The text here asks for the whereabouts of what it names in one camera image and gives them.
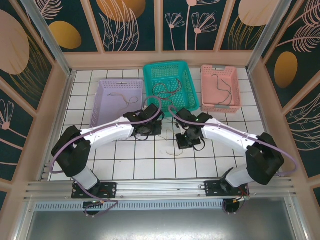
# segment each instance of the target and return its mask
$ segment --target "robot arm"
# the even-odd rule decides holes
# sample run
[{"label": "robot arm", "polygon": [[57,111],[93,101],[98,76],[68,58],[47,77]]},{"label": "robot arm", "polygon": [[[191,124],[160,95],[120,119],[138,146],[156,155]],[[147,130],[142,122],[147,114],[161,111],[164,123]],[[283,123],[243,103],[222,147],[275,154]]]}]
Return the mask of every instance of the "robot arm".
[{"label": "robot arm", "polygon": [[246,165],[229,169],[220,179],[220,187],[226,193],[232,188],[251,182],[267,185],[285,162],[279,152],[250,140],[256,139],[276,147],[273,138],[265,132],[261,136],[241,132],[206,113],[196,117],[186,109],[180,110],[176,116],[188,122],[205,124],[204,126],[188,124],[176,118],[177,125],[181,129],[181,133],[176,135],[180,149],[193,148],[201,144],[200,139],[205,138],[219,141],[245,156]]}]

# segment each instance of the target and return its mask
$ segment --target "leaf illustration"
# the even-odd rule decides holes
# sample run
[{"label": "leaf illustration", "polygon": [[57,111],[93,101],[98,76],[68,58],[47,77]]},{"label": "leaf illustration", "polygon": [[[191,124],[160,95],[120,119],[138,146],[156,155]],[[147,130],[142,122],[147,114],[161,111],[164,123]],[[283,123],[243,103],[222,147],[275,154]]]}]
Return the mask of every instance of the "leaf illustration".
[{"label": "leaf illustration", "polygon": [[114,33],[110,27],[110,20],[107,18],[105,19],[104,16],[102,16],[102,14],[100,14],[100,17],[103,21],[103,25],[104,25],[104,37],[103,37],[103,46],[105,46],[105,48],[107,49],[108,52],[112,52],[115,49],[115,36]]},{"label": "leaf illustration", "polygon": [[35,3],[44,19],[53,20],[58,15],[61,6],[61,0],[35,0]]},{"label": "leaf illustration", "polygon": [[320,23],[320,0],[308,0],[302,19],[308,26],[318,25]]},{"label": "leaf illustration", "polygon": [[320,25],[300,27],[295,33],[293,39],[284,41],[277,45],[277,47],[292,43],[293,49],[297,52],[309,52],[315,49],[320,43]]}]

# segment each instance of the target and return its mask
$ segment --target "flower illustration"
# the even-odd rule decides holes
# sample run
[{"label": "flower illustration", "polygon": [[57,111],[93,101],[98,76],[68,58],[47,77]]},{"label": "flower illustration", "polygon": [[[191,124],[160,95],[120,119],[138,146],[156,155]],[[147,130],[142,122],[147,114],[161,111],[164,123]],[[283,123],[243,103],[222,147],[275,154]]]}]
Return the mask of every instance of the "flower illustration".
[{"label": "flower illustration", "polygon": [[214,24],[216,19],[214,13],[203,13],[199,18],[199,12],[192,14],[192,24],[195,32],[194,50],[197,50],[198,34],[210,33],[217,30],[217,25]]},{"label": "flower illustration", "polygon": [[193,7],[196,5],[209,5],[209,4],[217,4],[220,0],[186,0],[186,3]]},{"label": "flower illustration", "polygon": [[170,28],[172,47],[173,47],[173,50],[175,51],[176,48],[174,44],[172,29],[183,27],[185,25],[185,21],[183,21],[183,17],[181,16],[181,13],[179,14],[173,13],[172,16],[170,13],[167,13],[165,15],[165,20],[168,23],[168,26]]},{"label": "flower illustration", "polygon": [[14,114],[15,105],[8,101],[7,107],[3,99],[0,100],[0,129],[8,130],[10,128],[10,121]]}]

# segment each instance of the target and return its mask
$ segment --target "floor tile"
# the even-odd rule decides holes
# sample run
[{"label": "floor tile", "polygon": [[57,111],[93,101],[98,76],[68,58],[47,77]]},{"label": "floor tile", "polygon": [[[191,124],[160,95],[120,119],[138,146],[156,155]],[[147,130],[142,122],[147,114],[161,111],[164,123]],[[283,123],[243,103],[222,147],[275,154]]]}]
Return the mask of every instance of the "floor tile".
[{"label": "floor tile", "polygon": [[195,92],[197,94],[200,94],[201,93],[201,81],[199,81],[199,80],[193,81],[193,84],[194,84]]},{"label": "floor tile", "polygon": [[250,134],[261,135],[265,132],[262,121],[247,121],[246,126]]},{"label": "floor tile", "polygon": [[239,80],[239,88],[241,93],[252,92],[252,88],[249,80]]},{"label": "floor tile", "polygon": [[154,159],[154,158],[155,158],[155,142],[154,141],[136,141],[135,142],[135,159]]},{"label": "floor tile", "polygon": [[163,123],[161,135],[155,136],[155,140],[173,140],[173,139],[174,139],[173,124]]},{"label": "floor tile", "polygon": [[176,159],[194,158],[195,157],[195,150],[193,148],[187,148],[187,149],[180,150],[178,148],[177,142],[174,143],[174,151],[175,151],[175,158]]},{"label": "floor tile", "polygon": [[123,70],[108,70],[107,79],[122,79]]},{"label": "floor tile", "polygon": [[84,110],[68,110],[64,125],[81,125],[83,116]]},{"label": "floor tile", "polygon": [[249,79],[248,78],[248,74],[247,74],[247,70],[243,67],[243,68],[237,68],[237,73],[238,73],[238,79]]},{"label": "floor tile", "polygon": [[84,110],[83,121],[82,124],[89,125],[91,120],[92,110]]},{"label": "floor tile", "polygon": [[198,178],[216,178],[218,177],[216,160],[214,157],[210,158],[196,158],[196,172]]},{"label": "floor tile", "polygon": [[98,91],[98,82],[90,82],[89,92],[88,95],[95,95]]},{"label": "floor tile", "polygon": [[200,68],[190,68],[192,80],[201,80]]},{"label": "floor tile", "polygon": [[261,121],[259,110],[256,106],[243,106],[242,111],[244,115],[244,120]]},{"label": "floor tile", "polygon": [[175,179],[176,164],[173,158],[171,159],[156,159],[155,160],[155,178],[156,179]]},{"label": "floor tile", "polygon": [[[205,148],[201,151],[194,151],[194,155],[196,158],[209,158],[209,157],[214,157],[214,147],[212,144],[212,140],[210,139],[205,139]],[[197,149],[202,149],[203,148],[203,143],[201,145],[196,145],[195,146]]]},{"label": "floor tile", "polygon": [[221,112],[208,112],[209,115],[211,115],[212,117],[214,117],[215,119],[217,119],[219,122],[226,122],[227,121],[227,117],[225,113],[221,113]]},{"label": "floor tile", "polygon": [[115,161],[94,161],[93,173],[99,180],[112,180]]},{"label": "floor tile", "polygon": [[155,160],[144,159],[135,160],[134,179],[154,179],[155,178]]},{"label": "floor tile", "polygon": [[115,151],[116,151],[115,141],[102,145],[96,149],[95,160],[113,160],[115,159]]},{"label": "floor tile", "polygon": [[114,180],[133,180],[134,179],[134,160],[115,160],[114,161]]},{"label": "floor tile", "polygon": [[234,151],[222,142],[213,141],[214,155],[216,157],[233,157]]},{"label": "floor tile", "polygon": [[92,71],[77,71],[75,75],[75,83],[88,83],[91,79]]},{"label": "floor tile", "polygon": [[155,141],[155,158],[170,159],[174,158],[174,141]]},{"label": "floor tile", "polygon": [[85,109],[94,109],[95,96],[89,95],[86,99]]},{"label": "floor tile", "polygon": [[116,143],[115,159],[135,159],[135,142],[118,141]]},{"label": "floor tile", "polygon": [[139,75],[138,69],[123,70],[123,78],[124,79],[137,79],[138,75]]},{"label": "floor tile", "polygon": [[226,113],[226,119],[228,122],[241,122],[245,120],[241,109],[236,113]]},{"label": "floor tile", "polygon": [[188,179],[196,178],[196,163],[194,158],[179,158],[175,160],[176,178]]},{"label": "floor tile", "polygon": [[241,92],[242,106],[256,106],[255,96],[252,92]]},{"label": "floor tile", "polygon": [[87,95],[88,90],[89,90],[89,83],[88,82],[74,83],[71,95],[72,96]]},{"label": "floor tile", "polygon": [[230,168],[236,167],[236,162],[234,157],[217,157],[215,159],[216,167],[218,169],[218,177],[222,177],[226,171]]},{"label": "floor tile", "polygon": [[68,109],[85,109],[87,96],[71,96]]},{"label": "floor tile", "polygon": [[94,70],[92,71],[91,82],[99,82],[107,78],[108,70]]}]

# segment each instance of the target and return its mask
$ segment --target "black cable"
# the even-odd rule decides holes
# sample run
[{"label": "black cable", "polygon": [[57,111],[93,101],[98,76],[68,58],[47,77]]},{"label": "black cable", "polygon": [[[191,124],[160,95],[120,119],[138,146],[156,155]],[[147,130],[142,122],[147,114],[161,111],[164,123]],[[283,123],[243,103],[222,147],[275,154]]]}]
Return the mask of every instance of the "black cable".
[{"label": "black cable", "polygon": [[224,91],[224,92],[229,93],[228,96],[226,97],[226,99],[225,99],[224,101],[218,102],[217,104],[218,104],[218,105],[223,104],[225,101],[228,100],[229,96],[231,96],[230,102],[229,102],[229,104],[227,104],[227,106],[229,106],[229,105],[232,103],[232,93],[231,93],[231,92],[232,92],[232,87],[231,87],[228,83],[226,83],[226,82],[221,78],[221,81],[224,82],[224,84],[226,84],[226,85],[230,88],[230,90],[220,89],[220,88],[219,88],[219,80],[220,80],[219,76],[218,76],[217,74],[213,74],[211,77],[213,77],[213,76],[216,76],[216,77],[217,77],[216,88],[217,88],[219,91]]},{"label": "black cable", "polygon": [[196,149],[196,147],[193,145],[193,149],[196,150],[196,151],[198,151],[198,152],[202,151],[202,150],[205,149],[205,147],[206,147],[206,142],[205,142],[205,140],[203,140],[202,138],[200,138],[200,140],[203,142],[203,148],[201,148],[200,150],[198,150],[198,149]]}]

